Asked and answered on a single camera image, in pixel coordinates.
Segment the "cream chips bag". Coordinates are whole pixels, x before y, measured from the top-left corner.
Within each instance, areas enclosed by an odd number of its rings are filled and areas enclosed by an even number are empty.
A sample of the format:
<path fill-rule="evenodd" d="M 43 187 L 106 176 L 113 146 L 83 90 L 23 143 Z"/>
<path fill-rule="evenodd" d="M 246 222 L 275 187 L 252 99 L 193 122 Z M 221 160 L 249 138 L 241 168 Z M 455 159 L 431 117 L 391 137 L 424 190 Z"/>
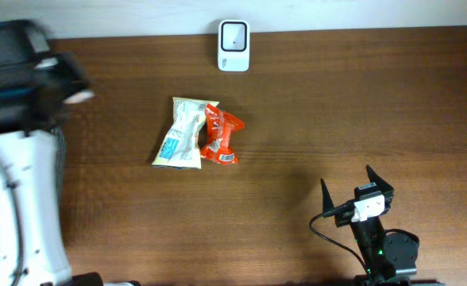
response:
<path fill-rule="evenodd" d="M 173 97 L 173 123 L 152 162 L 157 168 L 200 169 L 199 132 L 206 123 L 205 109 L 219 102 Z"/>

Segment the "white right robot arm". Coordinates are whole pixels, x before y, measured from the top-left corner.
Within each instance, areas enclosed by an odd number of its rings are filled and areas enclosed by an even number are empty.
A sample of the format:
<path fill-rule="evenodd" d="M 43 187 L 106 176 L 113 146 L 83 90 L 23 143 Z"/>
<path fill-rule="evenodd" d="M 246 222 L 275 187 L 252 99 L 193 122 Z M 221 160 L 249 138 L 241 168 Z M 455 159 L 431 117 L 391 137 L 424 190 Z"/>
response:
<path fill-rule="evenodd" d="M 365 273 L 355 276 L 354 285 L 440 285 L 437 280 L 413 280 L 417 274 L 419 237 L 406 230 L 386 229 L 380 217 L 391 209 L 395 188 L 366 166 L 369 183 L 354 188 L 354 198 L 334 205 L 325 180 L 320 180 L 322 212 L 309 221 L 311 232 L 351 253 Z M 314 228 L 320 218 L 334 218 L 337 228 L 349 226 L 360 250 L 353 249 Z"/>

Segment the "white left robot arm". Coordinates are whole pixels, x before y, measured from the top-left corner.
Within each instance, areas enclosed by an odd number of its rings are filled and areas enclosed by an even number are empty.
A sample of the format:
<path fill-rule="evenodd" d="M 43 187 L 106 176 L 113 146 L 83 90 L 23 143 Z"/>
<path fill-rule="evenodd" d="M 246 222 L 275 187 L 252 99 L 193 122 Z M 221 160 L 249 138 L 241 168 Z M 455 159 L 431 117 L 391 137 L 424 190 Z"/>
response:
<path fill-rule="evenodd" d="M 76 275 L 59 202 L 66 142 L 62 113 L 93 97 L 72 55 L 35 21 L 0 22 L 0 285 L 100 285 Z"/>

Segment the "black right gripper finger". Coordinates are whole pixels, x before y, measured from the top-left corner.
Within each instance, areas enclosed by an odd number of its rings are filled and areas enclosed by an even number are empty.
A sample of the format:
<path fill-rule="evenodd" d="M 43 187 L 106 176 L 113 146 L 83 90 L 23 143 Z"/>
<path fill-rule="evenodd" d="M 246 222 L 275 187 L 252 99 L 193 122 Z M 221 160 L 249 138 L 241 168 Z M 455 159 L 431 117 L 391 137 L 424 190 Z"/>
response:
<path fill-rule="evenodd" d="M 392 185 L 382 179 L 369 165 L 366 166 L 369 181 L 375 183 L 381 191 L 391 191 Z"/>
<path fill-rule="evenodd" d="M 324 179 L 320 180 L 320 185 L 322 190 L 322 213 L 324 215 L 329 215 L 334 210 L 334 203 L 330 197 L 330 193 Z"/>

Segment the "orange snack packet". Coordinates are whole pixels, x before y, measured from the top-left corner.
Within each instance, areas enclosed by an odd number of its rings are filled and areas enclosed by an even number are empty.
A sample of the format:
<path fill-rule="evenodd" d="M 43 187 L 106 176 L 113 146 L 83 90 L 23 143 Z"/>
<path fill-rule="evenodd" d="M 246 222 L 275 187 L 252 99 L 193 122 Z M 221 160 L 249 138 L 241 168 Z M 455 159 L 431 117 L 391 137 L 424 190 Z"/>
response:
<path fill-rule="evenodd" d="M 208 104 L 205 109 L 207 143 L 201 148 L 201 157 L 216 164 L 237 164 L 238 155 L 230 146 L 232 133 L 245 128 L 236 116 Z"/>

